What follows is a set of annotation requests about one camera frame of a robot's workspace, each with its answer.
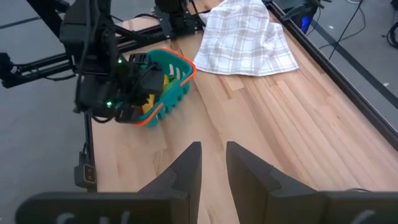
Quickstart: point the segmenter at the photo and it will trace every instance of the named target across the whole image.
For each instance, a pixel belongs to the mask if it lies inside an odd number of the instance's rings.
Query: checkered towel
[[[205,34],[197,69],[221,75],[264,76],[298,68],[280,24],[261,0],[225,0],[201,15]]]

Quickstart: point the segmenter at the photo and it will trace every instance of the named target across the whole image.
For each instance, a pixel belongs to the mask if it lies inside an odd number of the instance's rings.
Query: wooden table
[[[204,10],[218,3],[197,5]],[[151,18],[123,22],[134,30],[156,24]],[[199,223],[238,223],[227,141],[315,189],[398,189],[398,153],[292,35],[285,36],[297,71],[259,78],[198,71],[189,94],[156,128],[93,122],[98,191],[139,190],[193,141],[201,141],[203,151]],[[168,47],[193,60],[201,39],[200,32],[134,52]]]

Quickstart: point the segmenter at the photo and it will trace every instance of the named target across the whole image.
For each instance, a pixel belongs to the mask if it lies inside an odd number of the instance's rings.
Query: blue light
[[[301,20],[301,31],[306,32],[307,29],[310,27],[311,21],[311,16],[303,16],[303,19]]]

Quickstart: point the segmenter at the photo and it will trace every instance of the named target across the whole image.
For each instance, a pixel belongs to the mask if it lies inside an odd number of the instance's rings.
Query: plastic basket
[[[191,61],[169,49],[154,49],[148,54],[153,61],[162,65],[165,75],[178,79],[176,84],[168,89],[147,113],[141,115],[138,122],[134,123],[151,128],[159,123],[159,119],[164,119],[189,92],[190,80],[197,70]]]

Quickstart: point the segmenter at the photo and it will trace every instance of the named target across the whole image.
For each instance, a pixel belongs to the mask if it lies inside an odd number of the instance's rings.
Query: white towel
[[[264,76],[298,68],[280,24],[261,0],[225,0],[201,15],[205,34],[197,69],[221,75]]]

